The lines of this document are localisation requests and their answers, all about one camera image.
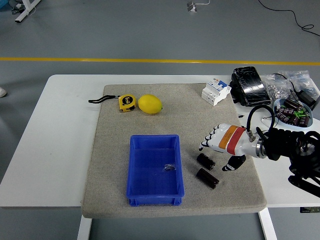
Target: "black cylinder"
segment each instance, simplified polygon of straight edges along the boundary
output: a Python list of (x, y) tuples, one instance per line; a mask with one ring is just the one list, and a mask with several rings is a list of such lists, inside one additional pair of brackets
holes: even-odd
[(216, 179), (214, 176), (212, 176), (210, 173), (208, 173), (203, 168), (201, 168), (197, 172), (196, 177), (199, 178), (202, 182), (207, 184), (212, 189), (215, 189), (217, 184), (219, 183), (218, 179)]
[(216, 163), (212, 161), (209, 157), (207, 157), (205, 154), (200, 153), (199, 156), (196, 158), (196, 160), (202, 164), (206, 169), (209, 171), (214, 168)]

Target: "yellow floor line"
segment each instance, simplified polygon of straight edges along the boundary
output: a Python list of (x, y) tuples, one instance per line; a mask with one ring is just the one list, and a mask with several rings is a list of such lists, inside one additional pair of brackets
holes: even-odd
[(249, 60), (247, 61), (247, 60), (147, 59), (147, 58), (139, 59), (139, 58), (0, 57), (0, 61), (320, 66), (320, 62), (316, 62), (316, 61), (249, 61)]

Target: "table leg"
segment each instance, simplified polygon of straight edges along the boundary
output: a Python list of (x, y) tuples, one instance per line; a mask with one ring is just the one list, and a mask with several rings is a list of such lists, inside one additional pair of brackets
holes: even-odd
[(77, 240), (88, 240), (90, 236), (92, 218), (84, 218), (81, 216), (81, 222)]
[(17, 23), (21, 23), (22, 20), (29, 15), (32, 9), (40, 2), (41, 0), (34, 0), (30, 3), (30, 0), (22, 0), (25, 10), (15, 19)]
[(266, 207), (258, 214), (265, 240), (277, 240), (276, 232), (268, 208)]

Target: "mat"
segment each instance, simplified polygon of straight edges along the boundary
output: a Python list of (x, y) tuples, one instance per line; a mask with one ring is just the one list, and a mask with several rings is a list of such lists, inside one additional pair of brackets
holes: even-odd
[[(214, 214), (255, 213), (266, 207), (266, 199), (253, 160), (236, 171), (222, 171), (230, 155), (199, 145), (214, 126), (240, 126), (230, 94), (216, 106), (201, 98), (205, 83), (107, 85), (104, 94), (132, 94), (138, 100), (153, 94), (162, 101), (160, 113), (150, 115), (136, 108), (120, 112), (117, 99), (101, 103), (91, 160), (81, 203), (85, 218), (145, 218)], [(132, 135), (177, 134), (180, 138), (185, 196), (179, 206), (132, 207), (126, 197), (130, 137)], [(211, 189), (196, 178), (202, 167), (200, 153), (216, 162), (210, 173), (220, 182)]]

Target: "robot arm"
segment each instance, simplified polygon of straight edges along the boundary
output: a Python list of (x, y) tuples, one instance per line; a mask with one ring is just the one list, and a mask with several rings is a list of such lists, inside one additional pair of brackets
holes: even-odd
[[(269, 130), (263, 133), (256, 128), (258, 138), (250, 130), (250, 121), (253, 113), (259, 109), (267, 109), (272, 116)], [(247, 122), (247, 128), (219, 124), (201, 142), (199, 150), (211, 148), (214, 151), (228, 153), (231, 156), (223, 171), (234, 171), (246, 160), (245, 155), (255, 158), (266, 158), (278, 160), (280, 156), (288, 157), (291, 162), (290, 171), (294, 174), (288, 178), (294, 186), (301, 188), (320, 198), (320, 187), (303, 179), (311, 178), (320, 185), (320, 134), (309, 131), (289, 131), (274, 128), (275, 115), (268, 106), (254, 107)]]

